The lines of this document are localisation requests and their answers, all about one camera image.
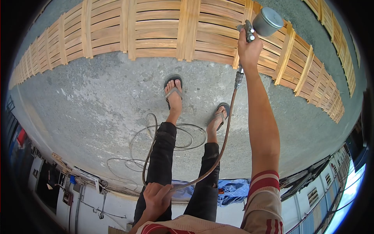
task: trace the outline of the leg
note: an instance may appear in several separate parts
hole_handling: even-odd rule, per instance
[[[223,112],[227,116],[224,107],[220,107],[216,113]],[[205,153],[201,160],[201,169],[199,177],[205,174],[216,162],[219,156],[219,146],[217,143],[217,128],[222,122],[222,118],[217,117],[208,125],[208,142],[205,144]],[[212,171],[205,179],[198,182],[192,194],[190,202],[184,211],[185,215],[195,216],[197,218],[215,222],[217,215],[217,198],[218,198],[218,177],[220,165]]]
[[[165,88],[167,93],[171,90],[174,85],[180,90],[180,82],[170,82]],[[154,143],[152,153],[149,157],[149,167],[147,173],[146,183],[159,183],[161,185],[171,184],[171,167],[173,164],[173,151],[175,147],[175,137],[177,135],[177,128],[175,127],[177,119],[181,114],[182,100],[180,96],[174,92],[169,98],[170,103],[170,114],[166,122],[161,123],[157,130],[156,141]],[[143,187],[139,196],[134,215],[133,226],[141,218],[143,211],[145,210],[146,204],[143,196],[145,187]],[[156,220],[156,221],[168,221],[171,220],[171,204],[169,208]]]

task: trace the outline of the ripped jeans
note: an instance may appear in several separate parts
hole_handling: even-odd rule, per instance
[[[156,141],[152,153],[149,157],[150,162],[146,180],[147,183],[156,182],[161,185],[171,184],[171,167],[173,164],[176,135],[177,128],[172,123],[161,123],[156,134]],[[205,174],[214,165],[219,155],[218,150],[219,146],[217,143],[205,144],[205,153],[201,160],[199,177]],[[220,165],[218,164],[210,175],[196,184],[192,197],[184,211],[185,215],[215,222],[217,215],[217,185],[219,173]],[[133,226],[139,221],[146,207],[143,196],[144,190],[145,187],[143,187],[135,208]],[[171,220],[171,203],[156,222],[168,220]]]

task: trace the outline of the flip-flop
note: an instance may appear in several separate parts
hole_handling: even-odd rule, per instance
[[[171,80],[179,80],[181,82],[181,88],[183,88],[183,82],[182,82],[182,77],[180,75],[172,75],[170,76],[167,81],[165,82],[165,85],[164,85],[164,89],[166,88],[167,84],[169,83],[169,81]],[[183,95],[182,93],[178,90],[178,88],[176,86],[174,86],[174,88],[172,88],[167,94],[165,94],[165,98],[166,98],[166,102],[168,103],[168,106],[169,106],[169,110],[170,110],[170,104],[169,104],[169,101],[168,101],[168,97],[170,96],[170,94],[172,94],[173,92],[176,92],[178,93],[178,95],[181,97],[181,99],[183,100]]]
[[[228,116],[230,114],[230,106],[229,106],[229,104],[224,103],[224,102],[222,102],[221,104],[218,105],[218,107],[217,107],[217,109],[215,110],[214,113],[216,113],[221,106],[225,107],[226,112],[227,112],[227,116],[225,118],[225,115],[223,114],[223,112],[220,112],[220,113],[214,115],[213,119],[216,118],[216,117],[218,117],[218,116],[220,116],[222,118],[222,122],[219,125],[219,127],[217,128],[217,131],[221,128],[222,125],[225,124],[225,120],[228,118]]]

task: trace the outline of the hand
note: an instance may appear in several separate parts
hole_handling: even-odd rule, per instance
[[[170,205],[173,192],[170,190],[173,185],[163,186],[159,183],[148,183],[143,195],[145,199],[146,208],[143,215],[149,221],[155,221],[162,215]]]
[[[262,48],[264,47],[257,33],[254,32],[255,39],[248,43],[246,40],[245,30],[242,28],[237,42],[237,52],[242,67],[250,67],[257,69],[258,58]]]

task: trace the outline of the hose fitting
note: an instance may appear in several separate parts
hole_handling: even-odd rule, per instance
[[[235,77],[235,89],[238,89],[240,85],[242,84],[242,79],[244,76],[244,69],[242,68],[241,65],[239,65],[238,71],[236,72],[236,77]]]

